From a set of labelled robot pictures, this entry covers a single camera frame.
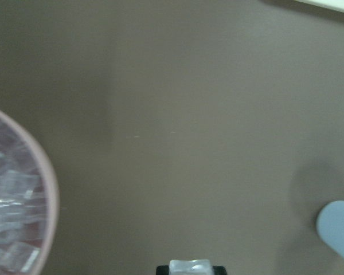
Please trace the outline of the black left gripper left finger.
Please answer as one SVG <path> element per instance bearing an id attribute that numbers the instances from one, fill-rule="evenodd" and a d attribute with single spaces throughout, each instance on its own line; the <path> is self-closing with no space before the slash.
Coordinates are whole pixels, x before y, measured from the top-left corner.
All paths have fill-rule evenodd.
<path id="1" fill-rule="evenodd" d="M 156 275 L 169 275 L 170 274 L 169 266 L 168 265 L 159 265 L 159 266 L 157 266 L 155 274 Z"/>

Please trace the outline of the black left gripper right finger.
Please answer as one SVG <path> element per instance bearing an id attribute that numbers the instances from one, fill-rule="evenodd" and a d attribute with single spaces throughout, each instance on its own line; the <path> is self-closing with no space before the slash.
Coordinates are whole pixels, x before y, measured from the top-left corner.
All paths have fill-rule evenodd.
<path id="1" fill-rule="evenodd" d="M 213 266 L 214 275 L 227 275 L 226 268 L 224 266 Z"/>

